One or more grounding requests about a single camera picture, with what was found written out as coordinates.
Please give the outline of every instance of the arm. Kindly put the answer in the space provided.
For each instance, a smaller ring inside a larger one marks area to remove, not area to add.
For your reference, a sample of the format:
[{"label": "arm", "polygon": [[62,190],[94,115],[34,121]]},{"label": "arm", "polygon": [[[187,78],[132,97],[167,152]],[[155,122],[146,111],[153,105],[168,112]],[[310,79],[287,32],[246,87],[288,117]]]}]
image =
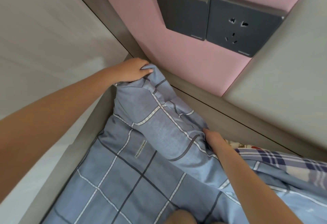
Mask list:
[{"label": "arm", "polygon": [[108,87],[151,73],[139,58],[105,68],[0,120],[0,203]]},{"label": "arm", "polygon": [[219,158],[250,224],[303,224],[219,133],[208,129],[203,132]]}]

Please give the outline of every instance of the black wall plate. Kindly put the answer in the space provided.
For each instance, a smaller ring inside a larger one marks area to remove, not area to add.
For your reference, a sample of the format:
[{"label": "black wall plate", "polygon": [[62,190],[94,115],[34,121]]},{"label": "black wall plate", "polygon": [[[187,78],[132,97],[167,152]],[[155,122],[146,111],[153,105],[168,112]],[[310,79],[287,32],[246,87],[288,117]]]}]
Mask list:
[{"label": "black wall plate", "polygon": [[206,39],[253,57],[283,22],[287,12],[245,0],[210,0]]},{"label": "black wall plate", "polygon": [[157,0],[166,28],[205,40],[210,0]]}]

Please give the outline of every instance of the wall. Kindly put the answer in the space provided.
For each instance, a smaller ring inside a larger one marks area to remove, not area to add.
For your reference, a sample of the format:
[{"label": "wall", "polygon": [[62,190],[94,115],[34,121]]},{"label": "wall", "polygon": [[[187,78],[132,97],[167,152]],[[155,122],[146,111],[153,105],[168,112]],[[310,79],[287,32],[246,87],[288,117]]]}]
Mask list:
[{"label": "wall", "polygon": [[[156,0],[109,0],[148,58],[221,96],[249,58],[165,28]],[[289,11],[297,0],[250,0]]]},{"label": "wall", "polygon": [[301,0],[223,96],[327,149],[327,0]]},{"label": "wall", "polygon": [[[0,0],[0,13],[0,119],[128,54],[82,0]],[[1,223],[19,222],[95,105],[1,203]]]}]

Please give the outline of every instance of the pink wall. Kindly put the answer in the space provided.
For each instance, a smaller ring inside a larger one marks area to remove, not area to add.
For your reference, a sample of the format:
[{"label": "pink wall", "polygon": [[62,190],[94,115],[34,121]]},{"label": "pink wall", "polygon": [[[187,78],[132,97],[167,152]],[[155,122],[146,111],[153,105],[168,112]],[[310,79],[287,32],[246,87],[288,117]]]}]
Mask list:
[{"label": "pink wall", "polygon": [[[109,0],[148,58],[222,96],[250,58],[166,29],[156,0]],[[290,11],[297,0],[249,0]]]}]

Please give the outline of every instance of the electrical outlet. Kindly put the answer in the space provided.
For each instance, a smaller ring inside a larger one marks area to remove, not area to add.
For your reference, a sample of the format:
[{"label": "electrical outlet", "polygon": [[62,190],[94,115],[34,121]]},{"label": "electrical outlet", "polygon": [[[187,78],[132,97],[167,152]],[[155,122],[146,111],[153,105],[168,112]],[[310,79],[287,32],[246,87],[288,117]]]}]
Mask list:
[{"label": "electrical outlet", "polygon": [[207,41],[253,57],[286,12],[245,0],[210,0]]}]

